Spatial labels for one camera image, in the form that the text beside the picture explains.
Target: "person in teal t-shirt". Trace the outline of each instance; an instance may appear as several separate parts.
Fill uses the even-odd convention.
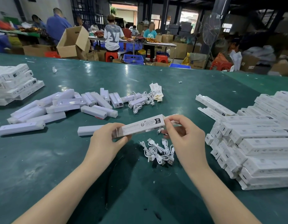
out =
[[[154,22],[150,22],[148,27],[149,28],[146,31],[144,31],[143,36],[155,38],[157,36],[157,32],[154,30]],[[150,50],[150,62],[153,62],[154,46],[144,45],[144,49],[146,50],[146,57],[147,57],[147,51]]]

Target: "red plastic stool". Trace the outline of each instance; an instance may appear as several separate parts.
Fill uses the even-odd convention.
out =
[[[228,61],[213,61],[209,70],[212,70],[213,67],[217,67],[218,71],[230,70],[232,64]]]
[[[166,55],[157,55],[155,58],[155,62],[161,62],[161,63],[168,63],[168,56]]]
[[[49,51],[44,53],[45,57],[61,58],[56,51]]]
[[[117,52],[106,52],[106,62],[112,62],[113,59],[118,59]]]

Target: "person's left hand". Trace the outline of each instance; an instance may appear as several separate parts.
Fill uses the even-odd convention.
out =
[[[122,123],[108,123],[95,131],[90,139],[90,145],[83,163],[99,162],[106,169],[118,151],[131,139],[131,135],[129,135],[117,142],[112,141],[112,131],[122,126],[124,126]]]

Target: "green plant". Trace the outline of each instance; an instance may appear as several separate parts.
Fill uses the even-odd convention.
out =
[[[117,9],[113,6],[111,6],[110,13],[111,13],[111,15],[115,16],[117,14]]]

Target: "brown hair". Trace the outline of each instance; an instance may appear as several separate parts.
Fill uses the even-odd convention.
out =
[[[107,21],[109,21],[110,23],[115,22],[115,16],[113,16],[113,15],[108,15]]]

